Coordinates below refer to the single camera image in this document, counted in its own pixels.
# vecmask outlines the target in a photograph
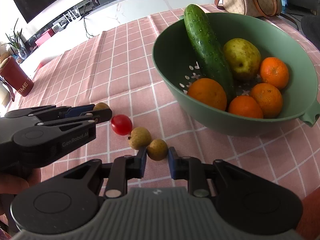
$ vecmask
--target red tomato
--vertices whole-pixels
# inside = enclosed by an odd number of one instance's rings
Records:
[[[117,114],[111,119],[111,127],[116,134],[127,135],[132,131],[132,122],[124,114]]]

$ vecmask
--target red tumbler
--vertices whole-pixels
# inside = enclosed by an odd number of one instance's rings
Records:
[[[20,68],[14,57],[10,56],[7,63],[0,69],[0,76],[23,97],[33,88],[33,81]]]

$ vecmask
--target orange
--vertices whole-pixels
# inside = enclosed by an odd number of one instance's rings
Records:
[[[263,112],[260,106],[249,96],[238,96],[234,98],[229,105],[228,112],[246,117],[263,118]]]
[[[282,95],[275,86],[267,83],[257,84],[252,88],[250,96],[257,101],[264,118],[275,118],[281,112]]]
[[[260,65],[262,82],[274,85],[279,90],[289,82],[289,71],[285,63],[276,57],[265,58]]]
[[[222,86],[213,79],[200,78],[189,87],[188,96],[214,108],[225,111],[227,95]]]

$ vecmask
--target cucumber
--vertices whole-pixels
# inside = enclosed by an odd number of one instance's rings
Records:
[[[184,11],[184,24],[202,76],[217,81],[230,103],[236,97],[232,73],[207,15],[199,6],[190,4]]]

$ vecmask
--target red box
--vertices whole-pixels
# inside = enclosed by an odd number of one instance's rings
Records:
[[[38,47],[43,44],[45,41],[47,41],[48,39],[50,39],[52,36],[54,35],[54,31],[53,29],[49,29],[47,30],[45,33],[43,33],[41,35],[41,37],[39,39],[36,40],[36,44],[38,45]]]

